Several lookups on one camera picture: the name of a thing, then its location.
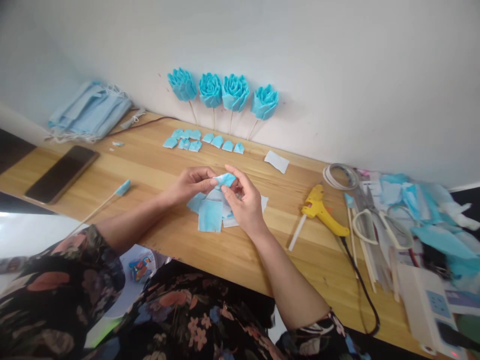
blue mask rose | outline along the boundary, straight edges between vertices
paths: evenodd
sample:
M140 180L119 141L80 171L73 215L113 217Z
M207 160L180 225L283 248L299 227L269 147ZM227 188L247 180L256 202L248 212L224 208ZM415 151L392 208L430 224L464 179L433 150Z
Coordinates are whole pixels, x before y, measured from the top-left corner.
M192 79L192 74L181 67L168 74L168 82L178 100L187 102L197 97L197 85Z
M274 91L272 85L268 84L266 88L259 87L255 91L251 102L251 112L259 120L270 119L279 104L279 92Z
M240 77L233 74L230 77L225 76L221 95L225 109L241 112L247 104L249 94L249 84L243 75Z
M222 83L217 74L203 74L198 84L200 100L207 108L216 108L222 103Z

floral sleeve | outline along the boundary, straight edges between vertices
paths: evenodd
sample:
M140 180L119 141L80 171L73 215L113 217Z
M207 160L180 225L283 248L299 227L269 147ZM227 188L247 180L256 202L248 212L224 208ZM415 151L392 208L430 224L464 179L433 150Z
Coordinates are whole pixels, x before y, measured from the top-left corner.
M124 284L119 257L94 225L31 257L0 294L0 357L79 358Z
M361 354L333 311L316 323L285 332L276 345L291 359L371 359Z

floral dress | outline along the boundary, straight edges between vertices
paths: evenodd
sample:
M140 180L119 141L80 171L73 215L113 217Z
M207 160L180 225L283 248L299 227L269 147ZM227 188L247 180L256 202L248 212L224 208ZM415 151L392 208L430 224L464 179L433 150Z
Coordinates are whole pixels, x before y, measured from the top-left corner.
M0 295L0 359L370 358L332 311L274 345L239 295L251 290L191 270L176 261L162 266L119 325L84 349L125 284L119 257L92 225L33 256Z

phone screen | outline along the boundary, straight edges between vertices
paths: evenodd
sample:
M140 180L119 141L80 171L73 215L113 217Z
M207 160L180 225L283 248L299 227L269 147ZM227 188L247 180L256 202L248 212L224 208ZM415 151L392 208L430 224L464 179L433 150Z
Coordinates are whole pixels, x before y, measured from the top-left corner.
M42 204L55 202L98 155L86 147L72 147L27 190L25 196Z

wooden desk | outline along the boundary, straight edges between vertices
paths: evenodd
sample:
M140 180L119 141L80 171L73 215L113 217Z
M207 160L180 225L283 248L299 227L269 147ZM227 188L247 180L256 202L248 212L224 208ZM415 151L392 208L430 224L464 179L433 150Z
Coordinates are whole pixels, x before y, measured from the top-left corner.
M141 120L158 118L147 113ZM200 152L162 147L175 129L196 129L193 124L165 119L156 123L108 137L92 149L101 153L95 163L54 205L46 205L56 213L81 221L126 179L132 187L92 219L92 223L120 214L165 190L186 167L207 165L218 174L224 164L234 165L248 174L260 193L269 197L265 221L280 244L286 249L300 220L300 208L312 187L323 180L325 163L274 150L290 160L286 174L281 174L265 155L271 149L234 136L221 134L224 140L241 141L245 154L230 153L203 144ZM202 134L211 130L200 128ZM124 147L112 146L124 142ZM21 198L48 168L68 149L71 143L45 143L0 176L0 191ZM333 209L332 216L348 226L343 192L324 183L324 203ZM162 254L202 269L234 283L271 295L267 275L259 256L246 234L239 227L223 228L221 233L199 232L198 215L186 206L176 208L142 239L141 244ZM358 251L358 267L381 320L377 337L388 343L421 354L409 332L403 305L394 301L392 293L381 289L373 294L367 268ZM318 220L308 219L292 253L291 260L308 281L322 294L347 327L364 332L371 330L375 319L340 241Z

